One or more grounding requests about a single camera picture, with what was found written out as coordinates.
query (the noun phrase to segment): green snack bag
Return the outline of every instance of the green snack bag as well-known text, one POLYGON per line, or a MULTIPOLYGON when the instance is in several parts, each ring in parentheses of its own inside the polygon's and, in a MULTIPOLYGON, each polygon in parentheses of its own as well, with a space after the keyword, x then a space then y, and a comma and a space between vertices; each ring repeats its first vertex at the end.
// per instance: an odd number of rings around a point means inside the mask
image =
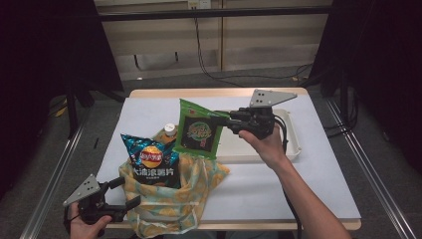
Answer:
POLYGON ((223 127, 213 122, 211 116, 229 117, 180 99, 179 133, 173 150, 216 159, 223 127))

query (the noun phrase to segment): white tabletop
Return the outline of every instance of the white tabletop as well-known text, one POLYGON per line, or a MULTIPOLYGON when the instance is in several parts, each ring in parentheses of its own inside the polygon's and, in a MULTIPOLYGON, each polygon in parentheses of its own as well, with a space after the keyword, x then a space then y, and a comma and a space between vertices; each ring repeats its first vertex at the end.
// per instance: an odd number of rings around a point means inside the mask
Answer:
MULTIPOLYGON (((250 97, 183 98, 210 110, 236 110, 249 105, 250 97)), ((301 153, 293 160, 305 182, 343 222, 358 220, 360 214, 309 95, 274 106, 290 112, 301 153)), ((178 123, 179 98, 128 98, 123 105, 105 153, 98 181, 118 177, 118 167, 128 158, 121 133, 152 137, 165 124, 178 123)), ((265 163, 226 164, 231 172, 211 191, 201 219, 207 223, 283 222, 294 219, 276 174, 265 163)), ((108 204, 124 204, 121 188, 109 190, 108 204)))

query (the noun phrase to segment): potato chip bag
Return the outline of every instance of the potato chip bag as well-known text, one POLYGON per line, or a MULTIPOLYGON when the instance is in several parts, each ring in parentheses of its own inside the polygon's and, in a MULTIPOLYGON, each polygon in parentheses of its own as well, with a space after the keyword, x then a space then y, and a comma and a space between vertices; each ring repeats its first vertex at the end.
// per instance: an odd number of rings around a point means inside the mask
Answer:
POLYGON ((133 178, 147 185, 180 188, 179 153, 174 142, 163 144, 146 137, 121 134, 133 168, 133 178))
POLYGON ((180 119, 174 150, 216 159, 222 126, 211 120, 213 117, 229 116, 217 113, 180 99, 180 119))

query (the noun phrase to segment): human arm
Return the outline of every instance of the human arm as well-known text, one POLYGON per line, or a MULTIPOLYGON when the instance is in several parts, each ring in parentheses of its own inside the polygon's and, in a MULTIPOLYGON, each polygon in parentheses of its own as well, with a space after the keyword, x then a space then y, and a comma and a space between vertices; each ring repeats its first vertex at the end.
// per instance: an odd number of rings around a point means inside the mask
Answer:
POLYGON ((341 222, 313 193, 286 157, 278 125, 272 135, 262 140, 245 130, 241 130, 239 136, 275 171, 310 238, 351 238, 341 222))
POLYGON ((106 225, 111 222, 110 216, 104 216, 93 225, 88 225, 79 216, 78 203, 72 203, 71 205, 71 218, 75 218, 71 221, 71 239, 95 239, 98 238, 98 234, 102 229, 106 228, 106 225))

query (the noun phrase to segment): human hand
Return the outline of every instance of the human hand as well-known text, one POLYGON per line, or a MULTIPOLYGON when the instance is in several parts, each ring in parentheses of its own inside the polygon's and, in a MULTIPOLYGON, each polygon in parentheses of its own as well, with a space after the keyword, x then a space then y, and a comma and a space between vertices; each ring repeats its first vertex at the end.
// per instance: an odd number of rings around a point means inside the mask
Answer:
POLYGON ((93 225, 88 225, 79 216, 78 203, 72 203, 71 205, 71 218, 75 218, 71 222, 71 239, 95 239, 98 238, 98 234, 102 229, 106 228, 106 225, 111 222, 110 216, 104 216, 93 225))
POLYGON ((273 134, 262 140, 257 139, 251 132, 246 130, 239 131, 239 137, 250 144, 272 169, 275 169, 282 160, 287 159, 280 138, 280 127, 277 124, 274 125, 273 134))

